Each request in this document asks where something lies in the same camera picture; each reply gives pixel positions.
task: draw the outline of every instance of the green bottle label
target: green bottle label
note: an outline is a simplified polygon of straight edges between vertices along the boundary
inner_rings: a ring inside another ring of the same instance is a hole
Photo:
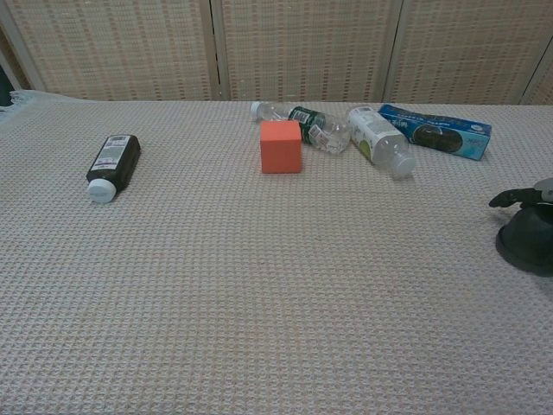
[[[288,119],[294,119],[300,123],[302,141],[305,144],[311,144],[311,140],[309,139],[309,130],[311,130],[311,127],[318,125],[322,129],[325,125],[325,115],[323,113],[309,110],[302,106],[294,108],[290,112]]]

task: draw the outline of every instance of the bottle label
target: bottle label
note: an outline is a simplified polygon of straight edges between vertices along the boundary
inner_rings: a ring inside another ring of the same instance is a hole
[[[371,161],[378,141],[398,134],[394,126],[370,106],[354,108],[347,120],[352,129],[353,142],[363,156]]]
[[[129,140],[130,136],[111,136],[105,140],[91,170],[115,170]]]
[[[308,108],[303,108],[302,106],[297,106],[294,108],[288,119],[295,119],[300,123],[300,130],[302,132],[302,141],[305,144],[311,144],[311,139],[309,138],[309,131],[317,126],[318,128],[314,129],[312,132],[316,135],[317,131],[322,130],[325,124],[325,115],[321,112],[309,110]]]

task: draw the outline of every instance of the orange foam cube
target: orange foam cube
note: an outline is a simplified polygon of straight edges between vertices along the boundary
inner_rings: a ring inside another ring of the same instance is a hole
[[[262,121],[260,133],[261,171],[302,171],[302,133],[297,121]]]

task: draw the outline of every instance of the blue box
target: blue box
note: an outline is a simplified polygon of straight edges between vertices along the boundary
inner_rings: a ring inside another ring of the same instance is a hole
[[[492,135],[491,125],[468,119],[419,114],[388,104],[382,105],[378,112],[411,144],[473,160],[482,158]]]

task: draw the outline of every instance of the bottle cap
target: bottle cap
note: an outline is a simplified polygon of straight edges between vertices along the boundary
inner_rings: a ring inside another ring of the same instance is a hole
[[[407,151],[396,153],[394,158],[391,160],[391,173],[394,177],[405,177],[413,171],[415,165],[415,158]]]
[[[255,119],[257,119],[257,109],[259,108],[260,105],[261,105],[261,102],[259,101],[251,103],[250,112]]]
[[[117,189],[106,179],[94,179],[88,183],[88,195],[97,203],[107,203],[113,199]]]

